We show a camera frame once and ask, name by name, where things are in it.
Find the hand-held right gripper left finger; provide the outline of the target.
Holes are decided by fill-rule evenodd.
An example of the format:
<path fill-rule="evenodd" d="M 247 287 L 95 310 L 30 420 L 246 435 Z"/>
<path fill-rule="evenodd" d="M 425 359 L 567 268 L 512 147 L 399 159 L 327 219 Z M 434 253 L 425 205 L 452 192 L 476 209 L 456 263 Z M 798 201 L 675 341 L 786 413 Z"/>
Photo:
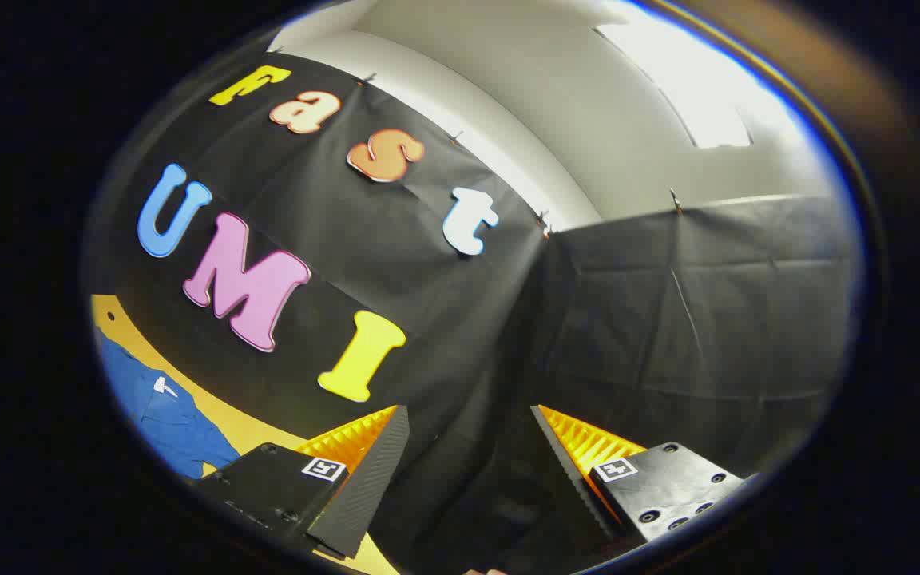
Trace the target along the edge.
<path fill-rule="evenodd" d="M 355 559 L 409 437 L 408 408 L 390 406 L 296 448 L 260 444 L 192 491 L 281 552 Z"/>

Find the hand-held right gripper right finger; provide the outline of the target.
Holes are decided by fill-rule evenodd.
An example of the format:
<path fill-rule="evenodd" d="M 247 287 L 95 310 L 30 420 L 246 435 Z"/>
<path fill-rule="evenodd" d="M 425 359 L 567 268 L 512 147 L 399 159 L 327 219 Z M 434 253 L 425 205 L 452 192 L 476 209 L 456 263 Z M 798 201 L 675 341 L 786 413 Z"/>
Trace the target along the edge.
<path fill-rule="evenodd" d="M 745 479 L 679 442 L 645 448 L 545 405 L 530 407 L 555 510 L 578 552 L 647 545 L 729 498 Z"/>

